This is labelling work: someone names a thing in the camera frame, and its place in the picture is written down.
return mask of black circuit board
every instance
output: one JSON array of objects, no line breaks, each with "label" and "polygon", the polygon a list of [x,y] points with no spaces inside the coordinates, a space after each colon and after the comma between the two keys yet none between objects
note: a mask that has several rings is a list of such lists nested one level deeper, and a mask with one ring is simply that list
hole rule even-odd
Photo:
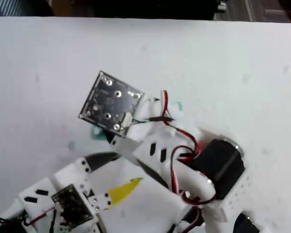
[{"label": "black circuit board", "polygon": [[61,215],[70,229],[94,218],[73,184],[54,194],[52,200],[60,203],[64,210]]},{"label": "black circuit board", "polygon": [[81,110],[79,118],[125,137],[128,127],[121,123],[125,114],[134,116],[143,92],[101,71]]}]

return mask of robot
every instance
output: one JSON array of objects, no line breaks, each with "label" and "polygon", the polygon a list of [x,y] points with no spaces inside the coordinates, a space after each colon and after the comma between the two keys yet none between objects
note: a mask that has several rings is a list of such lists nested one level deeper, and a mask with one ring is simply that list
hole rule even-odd
[{"label": "robot", "polygon": [[118,205],[142,180],[95,192],[95,170],[120,156],[187,204],[169,233],[271,232],[244,208],[250,167],[241,147],[197,127],[167,91],[158,99],[101,71],[79,118],[100,127],[113,152],[80,158],[21,192],[0,216],[0,232],[104,233],[99,212]]}]

